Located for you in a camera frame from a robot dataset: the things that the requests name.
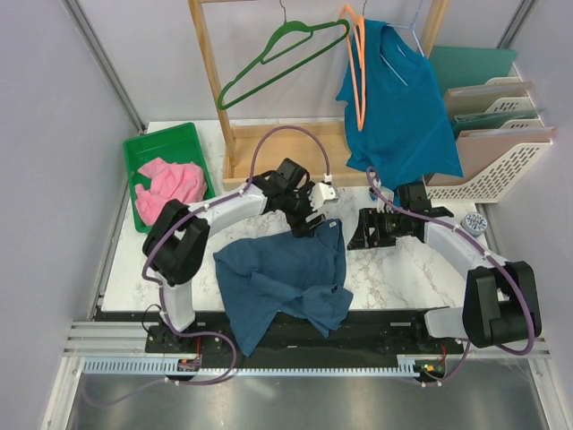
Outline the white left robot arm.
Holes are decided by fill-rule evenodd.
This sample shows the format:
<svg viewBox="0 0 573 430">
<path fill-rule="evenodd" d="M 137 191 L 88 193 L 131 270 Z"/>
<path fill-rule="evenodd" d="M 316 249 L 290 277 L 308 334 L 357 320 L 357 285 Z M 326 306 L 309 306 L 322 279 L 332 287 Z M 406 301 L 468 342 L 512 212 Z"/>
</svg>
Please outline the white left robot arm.
<svg viewBox="0 0 573 430">
<path fill-rule="evenodd" d="M 166 343 L 177 352 L 196 342 L 192 307 L 192 279 L 200 270 L 209 239 L 234 224 L 281 211 L 295 237 L 309 237 L 324 221 L 319 209 L 338 198 L 327 174 L 313 182 L 310 173 L 291 159 L 278 169 L 250 176 L 231 192 L 204 202 L 184 204 L 171 200 L 147 235 L 141 276 L 158 286 Z"/>
</svg>

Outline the dark blue t-shirt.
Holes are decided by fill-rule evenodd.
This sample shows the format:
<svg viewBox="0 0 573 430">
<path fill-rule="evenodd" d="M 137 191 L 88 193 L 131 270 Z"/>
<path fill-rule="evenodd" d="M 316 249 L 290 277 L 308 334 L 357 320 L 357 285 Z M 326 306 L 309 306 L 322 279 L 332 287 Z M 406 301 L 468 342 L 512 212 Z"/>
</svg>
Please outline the dark blue t-shirt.
<svg viewBox="0 0 573 430">
<path fill-rule="evenodd" d="M 226 316 L 250 356 L 277 313 L 303 319 L 328 337 L 346 319 L 354 295 L 345 288 L 343 223 L 327 219 L 312 236 L 285 232 L 242 238 L 213 254 Z"/>
</svg>

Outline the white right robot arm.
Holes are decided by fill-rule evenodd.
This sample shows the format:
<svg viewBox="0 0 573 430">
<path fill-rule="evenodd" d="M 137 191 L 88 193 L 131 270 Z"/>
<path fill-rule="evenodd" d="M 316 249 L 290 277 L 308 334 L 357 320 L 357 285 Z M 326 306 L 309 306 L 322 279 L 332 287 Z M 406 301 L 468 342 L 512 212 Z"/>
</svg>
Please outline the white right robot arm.
<svg viewBox="0 0 573 430">
<path fill-rule="evenodd" d="M 453 213 L 433 206 L 421 182 L 401 185 L 398 203 L 384 197 L 378 185 L 370 192 L 378 205 L 358 211 L 348 250 L 392 247 L 402 237 L 413 237 L 440 254 L 466 283 L 462 306 L 427 310 L 423 322 L 410 330 L 416 350 L 431 352 L 442 339 L 457 338 L 516 356 L 532 351 L 542 331 L 534 270 L 477 241 L 485 226 L 480 214 L 471 212 L 463 223 L 453 223 Z"/>
</svg>

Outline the orange plastic hanger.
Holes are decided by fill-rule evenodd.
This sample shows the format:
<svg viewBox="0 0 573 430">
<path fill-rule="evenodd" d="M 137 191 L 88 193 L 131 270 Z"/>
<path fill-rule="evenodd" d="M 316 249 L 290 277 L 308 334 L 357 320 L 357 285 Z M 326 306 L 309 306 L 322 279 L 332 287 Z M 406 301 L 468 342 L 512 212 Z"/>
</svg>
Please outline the orange plastic hanger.
<svg viewBox="0 0 573 430">
<path fill-rule="evenodd" d="M 365 18 L 356 13 L 350 4 L 342 6 L 340 17 L 350 18 L 353 32 L 353 35 L 346 35 L 346 46 L 355 99 L 356 126 L 361 132 L 366 117 Z"/>
</svg>

